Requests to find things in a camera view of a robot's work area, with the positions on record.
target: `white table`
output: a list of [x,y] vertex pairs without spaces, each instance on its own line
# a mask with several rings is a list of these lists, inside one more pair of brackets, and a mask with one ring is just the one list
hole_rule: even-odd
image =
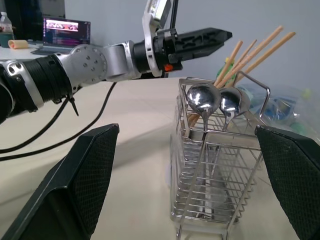
[[[0,48],[0,59],[38,57],[30,51]],[[78,132],[97,115],[110,85],[98,83],[82,89],[75,96],[79,117],[68,105],[47,133],[17,153],[49,146]],[[120,133],[110,186],[92,240],[175,239],[165,172],[170,161],[169,140],[177,93],[177,78],[124,81],[115,86],[104,114],[94,125],[119,123]],[[0,125],[0,148],[19,144],[35,134],[58,108],[48,102],[36,113],[5,121]],[[0,236],[73,143],[43,154],[0,162]],[[265,168],[257,175],[258,187],[230,240],[298,239],[269,185]],[[182,239],[219,238],[192,234]]]

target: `robotic arm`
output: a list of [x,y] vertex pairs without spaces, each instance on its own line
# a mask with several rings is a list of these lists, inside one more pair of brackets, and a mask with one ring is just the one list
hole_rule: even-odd
[[231,32],[215,28],[184,34],[174,28],[158,31],[164,28],[170,8],[170,0],[148,0],[142,18],[144,41],[139,43],[82,44],[70,54],[0,62],[0,124],[63,98],[69,98],[76,110],[73,94],[85,86],[140,79],[150,73],[160,77],[181,70],[182,61],[209,56],[232,37]]

